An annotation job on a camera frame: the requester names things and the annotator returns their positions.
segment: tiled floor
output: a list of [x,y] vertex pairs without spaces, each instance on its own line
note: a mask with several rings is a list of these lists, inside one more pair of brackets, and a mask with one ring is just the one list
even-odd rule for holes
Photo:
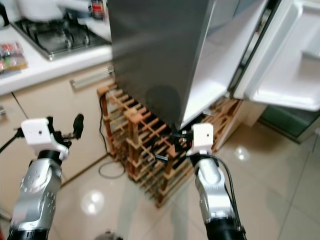
[[[243,160],[239,146],[248,152]],[[231,171],[248,240],[320,239],[320,136],[298,145],[259,123],[241,126],[218,155]],[[126,176],[103,179],[98,167],[60,191],[49,240],[94,240],[106,230],[125,240],[207,239],[194,179],[156,209]]]

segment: gas stove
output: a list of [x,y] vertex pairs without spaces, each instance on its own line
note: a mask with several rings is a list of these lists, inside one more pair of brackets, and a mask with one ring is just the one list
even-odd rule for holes
[[111,44],[70,18],[49,22],[22,19],[11,25],[48,60]]

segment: drawer handle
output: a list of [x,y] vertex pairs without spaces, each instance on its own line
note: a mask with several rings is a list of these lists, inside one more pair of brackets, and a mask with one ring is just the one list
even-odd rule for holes
[[5,115],[6,114],[6,110],[4,109],[4,107],[2,105],[0,105],[0,116]]
[[89,84],[95,83],[105,77],[107,77],[110,73],[114,71],[113,67],[109,67],[108,70],[99,72],[93,76],[82,78],[78,81],[75,81],[74,79],[70,80],[70,84],[74,89],[78,89],[80,87],[87,86]]

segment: refrigerator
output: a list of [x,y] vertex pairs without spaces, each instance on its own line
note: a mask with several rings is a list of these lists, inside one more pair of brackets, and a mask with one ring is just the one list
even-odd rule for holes
[[182,129],[222,96],[320,109],[319,0],[109,0],[108,7],[118,86],[170,126]]

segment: stove burner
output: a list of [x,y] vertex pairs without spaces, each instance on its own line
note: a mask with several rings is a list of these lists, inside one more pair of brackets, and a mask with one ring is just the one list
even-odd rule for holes
[[86,25],[69,18],[50,22],[23,19],[12,26],[50,60],[81,49],[111,44],[90,31]]

